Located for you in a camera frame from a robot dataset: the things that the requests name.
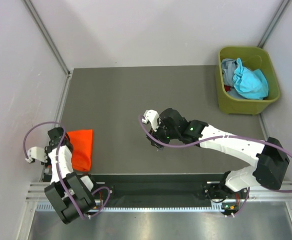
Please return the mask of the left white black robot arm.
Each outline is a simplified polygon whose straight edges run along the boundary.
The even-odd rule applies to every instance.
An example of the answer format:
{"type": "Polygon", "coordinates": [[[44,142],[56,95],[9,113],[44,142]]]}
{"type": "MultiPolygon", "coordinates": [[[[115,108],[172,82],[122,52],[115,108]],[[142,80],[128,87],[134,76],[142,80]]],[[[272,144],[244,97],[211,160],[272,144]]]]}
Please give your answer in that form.
{"type": "Polygon", "coordinates": [[[64,224],[83,216],[94,206],[99,186],[88,175],[78,175],[71,164],[73,144],[62,127],[48,131],[44,148],[51,163],[52,177],[44,193],[64,224]]]}

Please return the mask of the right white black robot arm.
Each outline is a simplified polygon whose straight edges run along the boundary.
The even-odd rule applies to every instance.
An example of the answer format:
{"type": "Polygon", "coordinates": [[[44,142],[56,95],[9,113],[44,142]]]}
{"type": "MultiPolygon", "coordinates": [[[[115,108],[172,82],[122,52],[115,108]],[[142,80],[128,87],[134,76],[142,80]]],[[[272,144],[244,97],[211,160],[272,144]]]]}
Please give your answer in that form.
{"type": "Polygon", "coordinates": [[[162,113],[146,110],[140,120],[145,125],[150,124],[146,137],[160,150],[169,146],[171,140],[179,140],[183,146],[215,150],[248,163],[240,170],[225,172],[219,185],[208,190],[210,197],[230,198],[236,192],[254,186],[273,191],[281,189],[290,160],[281,151],[282,145],[276,138],[269,137],[266,141],[242,139],[206,122],[186,120],[172,108],[162,113]]]}

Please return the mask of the orange t shirt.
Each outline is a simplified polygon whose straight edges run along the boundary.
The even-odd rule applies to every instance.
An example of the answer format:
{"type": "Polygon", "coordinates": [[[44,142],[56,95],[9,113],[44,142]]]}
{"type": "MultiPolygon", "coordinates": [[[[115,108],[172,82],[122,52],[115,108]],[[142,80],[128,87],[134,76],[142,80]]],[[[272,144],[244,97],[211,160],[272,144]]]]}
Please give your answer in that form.
{"type": "Polygon", "coordinates": [[[74,170],[89,172],[92,166],[93,130],[81,129],[67,132],[73,145],[71,164],[74,170]]]}

